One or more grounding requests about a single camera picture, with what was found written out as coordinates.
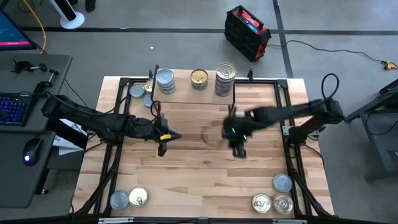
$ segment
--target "gray floor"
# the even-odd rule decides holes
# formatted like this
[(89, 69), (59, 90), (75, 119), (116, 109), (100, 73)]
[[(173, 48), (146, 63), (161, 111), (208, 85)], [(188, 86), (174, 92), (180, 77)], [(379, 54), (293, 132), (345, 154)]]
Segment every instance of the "gray floor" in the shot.
[[(6, 11), (21, 26), (37, 26), (29, 14), (19, 12), (17, 1)], [(75, 9), (84, 12), (84, 1)], [(272, 0), (102, 0), (97, 10), (85, 13), (83, 27), (222, 29), (226, 11), (242, 4), (270, 29), (277, 29)], [(284, 29), (291, 30), (397, 30), (398, 2), (394, 0), (279, 0)], [(48, 1), (35, 10), (45, 26), (59, 26), (59, 16)], [(38, 44), (41, 32), (28, 32)], [(287, 40), (308, 42), (320, 48), (361, 50), (381, 60), (398, 62), (398, 35), (286, 35)], [(271, 44), (280, 44), (273, 34)], [(95, 107), (106, 75), (147, 75), (155, 64), (167, 68), (213, 69), (229, 61), (239, 75), (249, 68), (255, 77), (286, 77), (278, 48), (251, 63), (225, 41), (223, 34), (48, 32), (47, 52), (73, 55), (68, 80), (89, 106)], [(365, 104), (377, 91), (395, 80), (397, 71), (362, 55), (319, 52), (305, 45), (288, 45), (294, 78), (304, 78), (310, 99), (320, 98), (324, 75), (341, 80), (335, 96), (345, 114)], [(87, 83), (93, 88), (87, 91)], [(334, 81), (326, 85), (333, 90)], [(397, 223), (398, 180), (367, 184), (364, 176), (381, 169), (359, 120), (330, 125), (320, 138), (326, 176), (335, 213), (343, 218)], [(35, 197), (23, 210), (0, 209), (0, 219), (63, 215), (69, 211), (78, 172), (55, 171), (47, 181), (50, 193)]]

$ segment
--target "monitor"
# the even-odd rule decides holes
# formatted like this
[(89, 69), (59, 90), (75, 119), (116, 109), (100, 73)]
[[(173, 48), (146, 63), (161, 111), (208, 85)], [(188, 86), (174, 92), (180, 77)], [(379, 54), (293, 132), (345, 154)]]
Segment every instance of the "monitor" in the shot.
[(0, 10), (0, 50), (34, 50), (37, 47), (23, 31)]

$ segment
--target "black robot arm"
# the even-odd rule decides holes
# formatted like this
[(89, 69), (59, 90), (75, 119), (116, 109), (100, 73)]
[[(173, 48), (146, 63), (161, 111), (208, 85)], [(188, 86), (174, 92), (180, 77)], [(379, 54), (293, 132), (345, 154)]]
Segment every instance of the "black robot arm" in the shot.
[(234, 157), (246, 157), (244, 143), (254, 131), (266, 129), (280, 121), (313, 115), (303, 125), (289, 129), (289, 143), (297, 145), (305, 142), (309, 133), (324, 124), (338, 124), (344, 118), (339, 102), (332, 98), (283, 108), (258, 107), (245, 111), (244, 116), (236, 116), (235, 111), (236, 109), (224, 119), (222, 133), (223, 138), (228, 139)]
[(42, 113), (48, 118), (68, 119), (80, 124), (83, 129), (94, 131), (102, 142), (116, 144), (119, 137), (130, 137), (159, 142), (158, 155), (167, 150), (166, 143), (181, 137), (172, 131), (163, 114), (153, 120), (137, 118), (134, 115), (106, 114), (78, 105), (66, 96), (50, 95)]

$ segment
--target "tin can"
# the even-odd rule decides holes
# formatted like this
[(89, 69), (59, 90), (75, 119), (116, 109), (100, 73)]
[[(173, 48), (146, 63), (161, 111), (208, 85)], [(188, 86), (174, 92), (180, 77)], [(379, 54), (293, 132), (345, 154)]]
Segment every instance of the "tin can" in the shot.
[(236, 68), (233, 64), (224, 62), (216, 69), (215, 92), (219, 96), (228, 96), (234, 85)]
[(150, 99), (150, 94), (145, 94), (144, 98), (142, 99), (142, 102), (144, 103), (144, 106), (146, 108), (150, 108), (152, 105), (152, 100)]
[(207, 88), (208, 74), (202, 69), (196, 69), (191, 73), (191, 86), (196, 90)]
[(164, 94), (172, 94), (174, 93), (176, 87), (175, 87), (175, 83), (173, 83), (172, 86), (167, 87), (167, 88), (159, 88), (159, 90), (164, 93)]
[(129, 194), (125, 190), (117, 190), (111, 196), (111, 207), (115, 210), (122, 210), (129, 206)]
[(287, 193), (292, 190), (292, 179), (286, 174), (277, 174), (272, 180), (274, 188), (282, 193)]
[(271, 199), (265, 193), (259, 193), (253, 196), (251, 204), (257, 212), (267, 213), (271, 208)]
[(132, 206), (143, 206), (148, 200), (148, 193), (142, 187), (136, 187), (130, 192), (129, 201)]
[(167, 88), (174, 84), (174, 73), (169, 69), (163, 69), (156, 74), (156, 82), (161, 88)]
[(145, 88), (142, 85), (133, 85), (130, 88), (130, 95), (134, 99), (141, 99), (145, 95)]
[(283, 215), (288, 215), (293, 210), (293, 200), (286, 194), (279, 194), (274, 197), (274, 208)]
[(144, 88), (146, 93), (152, 93), (152, 86), (154, 84), (154, 79), (150, 78), (148, 81), (145, 82)]

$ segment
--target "backlit keyboard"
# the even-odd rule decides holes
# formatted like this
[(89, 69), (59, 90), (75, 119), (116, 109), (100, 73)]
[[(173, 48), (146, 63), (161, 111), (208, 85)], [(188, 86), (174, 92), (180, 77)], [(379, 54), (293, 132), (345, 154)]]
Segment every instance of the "backlit keyboard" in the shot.
[(0, 125), (25, 126), (32, 107), (32, 95), (0, 93)]

